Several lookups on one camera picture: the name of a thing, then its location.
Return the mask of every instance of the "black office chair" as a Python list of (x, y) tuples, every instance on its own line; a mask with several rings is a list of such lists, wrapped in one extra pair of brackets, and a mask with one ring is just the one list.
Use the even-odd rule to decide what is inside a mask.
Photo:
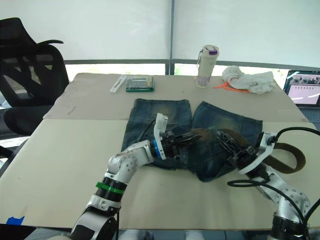
[(9, 103), (3, 113), (13, 132), (31, 135), (69, 84), (64, 59), (49, 44), (36, 43), (17, 17), (0, 20), (0, 91)]

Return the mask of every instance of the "robotic hand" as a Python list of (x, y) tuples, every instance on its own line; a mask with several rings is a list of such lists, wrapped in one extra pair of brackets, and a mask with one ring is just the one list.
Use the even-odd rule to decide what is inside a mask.
[(263, 163), (263, 160), (272, 153), (280, 134), (288, 130), (305, 130), (320, 135), (314, 129), (301, 127), (286, 128), (278, 134), (262, 132), (255, 148), (249, 144), (240, 145), (228, 133), (217, 131), (219, 143), (231, 154), (227, 160), (240, 174), (246, 174), (250, 179), (230, 181), (228, 185), (257, 187), (262, 195), (278, 207), (273, 215), (268, 240), (308, 239), (307, 222), (320, 203), (318, 200), (310, 208), (310, 201), (302, 191), (287, 184), (272, 167)]
[(96, 184), (93, 194), (68, 237), (58, 236), (51, 240), (111, 240), (118, 229), (114, 216), (119, 214), (121, 199), (137, 169), (150, 164), (155, 158), (180, 159), (179, 149), (196, 141), (200, 134), (186, 133), (175, 136), (166, 132), (168, 117), (157, 114), (153, 133), (154, 141), (144, 140), (129, 146), (109, 159), (103, 180)]

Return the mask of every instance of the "white cloth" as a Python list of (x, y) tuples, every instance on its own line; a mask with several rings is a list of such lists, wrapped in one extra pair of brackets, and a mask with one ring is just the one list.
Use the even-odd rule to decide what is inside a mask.
[(276, 86), (271, 71), (258, 74), (244, 74), (238, 66), (229, 66), (222, 73), (222, 79), (235, 89), (248, 90), (254, 94), (271, 92)]

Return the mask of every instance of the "chair backrest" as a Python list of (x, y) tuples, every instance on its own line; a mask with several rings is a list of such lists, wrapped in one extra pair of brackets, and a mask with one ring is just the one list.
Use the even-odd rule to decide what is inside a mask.
[(0, 20), (0, 90), (12, 107), (53, 105), (69, 84), (64, 59), (37, 44), (19, 18)]

